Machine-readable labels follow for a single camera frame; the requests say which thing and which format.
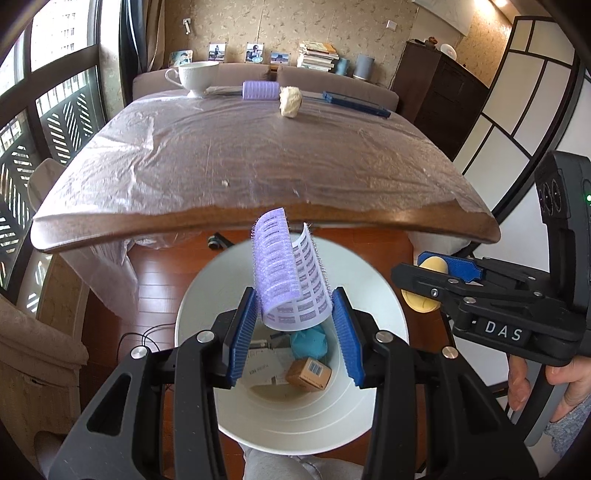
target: photo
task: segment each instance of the photo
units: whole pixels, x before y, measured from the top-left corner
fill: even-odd
[[[271,52],[271,63],[288,64],[289,62],[290,62],[290,55],[288,53],[285,53],[282,51]]]
[[[179,50],[170,52],[168,67],[178,67],[193,61],[193,50]]]
[[[264,43],[246,44],[246,62],[262,63],[262,48]]]
[[[226,53],[226,44],[225,43],[210,43],[209,44],[209,55],[207,56],[207,59],[208,60],[223,61],[225,53]]]

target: wooden floor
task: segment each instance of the wooden floor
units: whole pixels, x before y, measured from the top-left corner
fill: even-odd
[[[233,242],[248,239],[249,232],[222,232]],[[390,269],[400,262],[412,262],[413,249],[405,233],[386,229],[319,229],[317,236],[335,241],[356,252],[369,262],[389,281]],[[131,262],[139,279],[139,311],[133,321],[116,317],[90,294],[82,341],[88,348],[89,363],[80,372],[80,401],[86,406],[100,385],[117,365],[117,347],[121,336],[126,332],[143,333],[148,328],[171,323],[156,329],[150,338],[161,349],[174,346],[174,322],[183,295],[196,274],[217,254],[207,248],[204,232],[195,238],[169,249],[153,250],[135,246],[129,252]],[[410,310],[397,291],[403,306],[410,343],[415,348],[438,351],[446,345],[447,335],[438,313],[418,314]],[[129,354],[140,343],[138,335],[129,335],[121,343],[119,359]],[[164,409],[164,473],[174,477],[172,446],[172,397],[169,391]],[[424,397],[419,391],[418,404],[418,449],[417,466],[425,458],[425,417]],[[225,455],[226,469],[230,480],[242,478],[244,462],[239,445],[220,434]],[[369,433],[356,441],[323,456],[341,458],[363,465],[369,443]]]

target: couch back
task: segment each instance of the couch back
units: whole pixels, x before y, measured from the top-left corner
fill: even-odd
[[[277,81],[282,87],[298,87],[305,92],[339,93],[366,102],[377,103],[393,112],[398,106],[398,95],[393,91],[363,80],[334,73],[280,65],[277,69]]]
[[[217,71],[217,79],[214,87],[242,86],[245,80],[268,80],[269,65],[256,63],[221,63]],[[170,83],[164,74],[165,70],[142,73],[134,78],[133,97],[134,100],[153,93],[176,90],[179,87]]]

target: blue gripper pad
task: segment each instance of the blue gripper pad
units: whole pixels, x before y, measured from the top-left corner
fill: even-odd
[[[230,365],[226,377],[232,385],[236,385],[237,380],[242,376],[244,365],[246,365],[248,348],[251,344],[252,332],[255,329],[258,312],[256,291],[252,290],[242,312],[240,324],[236,329],[236,334],[232,342],[232,350],[230,351]]]
[[[449,276],[461,278],[466,283],[482,278],[482,269],[478,268],[472,260],[468,260],[467,258],[423,252],[418,256],[418,264],[420,265],[429,257],[440,257],[444,259],[449,270]]]
[[[363,360],[361,358],[361,344],[351,323],[348,302],[343,298],[339,288],[333,291],[332,299],[332,318],[339,338],[340,351],[343,354],[343,360],[345,360],[347,374],[353,379],[355,386],[358,387],[363,384],[365,379]]]

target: dark wooden cabinet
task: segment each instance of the dark wooden cabinet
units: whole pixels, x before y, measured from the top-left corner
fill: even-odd
[[[488,88],[438,50],[407,42],[392,90],[397,113],[453,160],[476,121]]]

